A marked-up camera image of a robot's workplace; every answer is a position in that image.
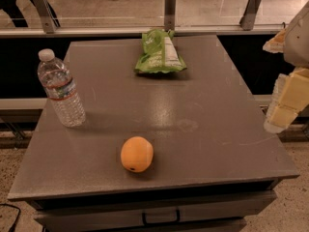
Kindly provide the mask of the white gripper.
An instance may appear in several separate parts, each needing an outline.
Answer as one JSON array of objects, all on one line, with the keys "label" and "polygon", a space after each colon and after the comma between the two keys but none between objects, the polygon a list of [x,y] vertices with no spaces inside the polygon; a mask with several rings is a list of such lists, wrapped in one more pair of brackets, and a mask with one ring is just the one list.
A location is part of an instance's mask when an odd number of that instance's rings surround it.
[{"label": "white gripper", "polygon": [[[309,1],[286,30],[282,29],[263,45],[263,50],[270,53],[284,50],[286,62],[309,67]],[[274,84],[264,129],[270,133],[284,131],[308,105],[309,70],[295,68],[289,74],[280,73]]]}]

